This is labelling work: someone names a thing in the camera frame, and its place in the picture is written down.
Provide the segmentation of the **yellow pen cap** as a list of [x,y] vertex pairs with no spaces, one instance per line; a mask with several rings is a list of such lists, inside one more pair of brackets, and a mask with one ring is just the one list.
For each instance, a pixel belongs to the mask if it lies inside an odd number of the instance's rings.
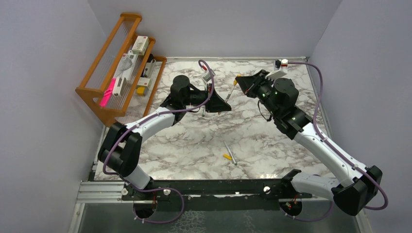
[[228,160],[232,160],[232,157],[230,155],[224,154],[223,157],[228,159]]
[[233,85],[236,86],[237,84],[238,84],[238,80],[237,80],[237,78],[235,78],[234,81],[233,81]]

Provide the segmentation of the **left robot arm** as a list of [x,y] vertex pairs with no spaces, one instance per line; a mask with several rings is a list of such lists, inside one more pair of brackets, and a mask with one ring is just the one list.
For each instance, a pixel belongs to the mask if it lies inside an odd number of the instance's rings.
[[138,165],[143,142],[178,123],[186,114],[187,106],[197,107],[202,103],[208,113],[231,111],[231,106],[211,85],[208,90],[199,90],[187,76],[176,76],[170,94],[155,112],[132,123],[116,122],[110,126],[100,147],[98,160],[131,183],[140,199],[149,198],[153,192],[149,183],[151,177]]

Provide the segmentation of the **white marker orange end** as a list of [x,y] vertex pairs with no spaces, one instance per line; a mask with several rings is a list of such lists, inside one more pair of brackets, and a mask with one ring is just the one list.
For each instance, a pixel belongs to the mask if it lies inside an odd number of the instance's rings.
[[232,95],[232,93],[233,93],[236,85],[237,85],[237,81],[234,80],[234,81],[233,81],[233,86],[232,86],[232,88],[230,89],[230,91],[228,92],[228,94],[227,94],[227,96],[226,96],[226,98],[225,98],[225,101],[224,101],[225,103],[228,102],[228,100],[229,100],[229,98],[231,97],[231,95]]

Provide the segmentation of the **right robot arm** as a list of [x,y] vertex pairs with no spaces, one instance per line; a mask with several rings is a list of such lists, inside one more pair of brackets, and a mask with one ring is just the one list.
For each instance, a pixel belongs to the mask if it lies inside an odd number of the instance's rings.
[[333,201],[348,215],[357,215],[377,194],[382,171],[357,161],[314,126],[313,119],[296,106],[299,91],[291,79],[272,81],[267,75],[261,70],[235,80],[245,96],[257,98],[267,109],[281,133],[305,147],[334,175],[326,178],[294,169],[282,178],[281,193],[288,198],[298,193],[313,194]]

